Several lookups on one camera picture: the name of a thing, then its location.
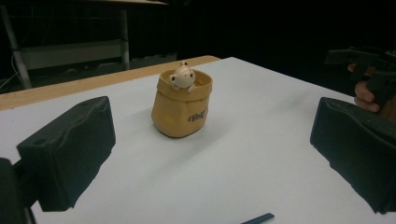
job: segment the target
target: toy figure head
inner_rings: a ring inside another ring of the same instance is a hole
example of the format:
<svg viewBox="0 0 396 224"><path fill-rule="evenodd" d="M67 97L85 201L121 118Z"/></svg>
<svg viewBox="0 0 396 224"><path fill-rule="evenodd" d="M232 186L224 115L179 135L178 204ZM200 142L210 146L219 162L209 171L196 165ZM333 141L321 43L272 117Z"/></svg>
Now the toy figure head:
<svg viewBox="0 0 396 224"><path fill-rule="evenodd" d="M180 67L175 71L175 73L169 76L169 80L175 90L180 88L188 88L188 91L192 91L191 86L193 86L195 81L195 72L188 67L185 61L180 63Z"/></svg>

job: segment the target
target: table surface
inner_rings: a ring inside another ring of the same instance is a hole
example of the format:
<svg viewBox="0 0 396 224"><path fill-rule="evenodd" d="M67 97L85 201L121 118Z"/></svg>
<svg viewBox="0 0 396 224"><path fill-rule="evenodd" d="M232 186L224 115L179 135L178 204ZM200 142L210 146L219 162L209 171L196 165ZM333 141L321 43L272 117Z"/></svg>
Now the table surface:
<svg viewBox="0 0 396 224"><path fill-rule="evenodd" d="M310 145L320 97L352 97L236 58L187 61L212 76L213 91L205 126L180 139L159 133L150 117L159 74L178 62L61 85L75 93L57 85L42 98L34 89L1 98L19 99L0 111L0 156L12 162L19 142L73 105L110 99L110 157L74 208L43 213L35 203L37 223L237 224L268 212L276 216L268 223L396 223Z"/></svg>

